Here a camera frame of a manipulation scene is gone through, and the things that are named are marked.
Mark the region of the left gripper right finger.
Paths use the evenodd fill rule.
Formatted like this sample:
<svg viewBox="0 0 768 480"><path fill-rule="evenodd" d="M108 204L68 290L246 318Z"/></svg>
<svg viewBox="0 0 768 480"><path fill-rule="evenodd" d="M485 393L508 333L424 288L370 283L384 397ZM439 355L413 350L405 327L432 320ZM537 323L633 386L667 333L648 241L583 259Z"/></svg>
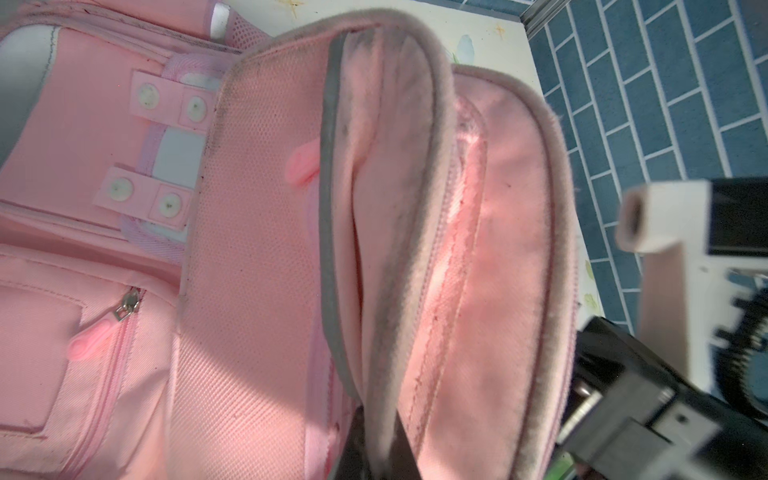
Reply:
<svg viewBox="0 0 768 480"><path fill-rule="evenodd" d="M386 478L392 480L422 479L399 415L395 418L394 439L389 453Z"/></svg>

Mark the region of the pink student backpack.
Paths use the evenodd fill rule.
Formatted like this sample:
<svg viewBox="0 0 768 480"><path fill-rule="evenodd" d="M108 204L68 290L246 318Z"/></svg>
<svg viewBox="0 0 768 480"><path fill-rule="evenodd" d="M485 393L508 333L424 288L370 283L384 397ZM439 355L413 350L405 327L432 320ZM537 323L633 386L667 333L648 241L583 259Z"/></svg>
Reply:
<svg viewBox="0 0 768 480"><path fill-rule="evenodd" d="M373 9L214 1L1 25L1 475L539 479L575 340L544 99Z"/></svg>

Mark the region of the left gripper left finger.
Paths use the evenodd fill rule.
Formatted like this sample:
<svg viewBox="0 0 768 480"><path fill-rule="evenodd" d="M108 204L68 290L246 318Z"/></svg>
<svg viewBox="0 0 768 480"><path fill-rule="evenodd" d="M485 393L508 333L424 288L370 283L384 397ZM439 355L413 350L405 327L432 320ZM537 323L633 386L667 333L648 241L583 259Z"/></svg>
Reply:
<svg viewBox="0 0 768 480"><path fill-rule="evenodd" d="M368 458L365 443L364 409L358 407L344 444L344 448L332 467L329 480L367 480Z"/></svg>

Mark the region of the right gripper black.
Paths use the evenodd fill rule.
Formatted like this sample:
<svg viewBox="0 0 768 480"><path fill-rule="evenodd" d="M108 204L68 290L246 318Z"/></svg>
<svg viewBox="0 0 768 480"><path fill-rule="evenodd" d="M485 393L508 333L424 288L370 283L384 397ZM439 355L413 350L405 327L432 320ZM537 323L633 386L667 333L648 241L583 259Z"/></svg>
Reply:
<svg viewBox="0 0 768 480"><path fill-rule="evenodd" d="M577 334L556 450L602 479L764 479L767 428L592 318Z"/></svg>

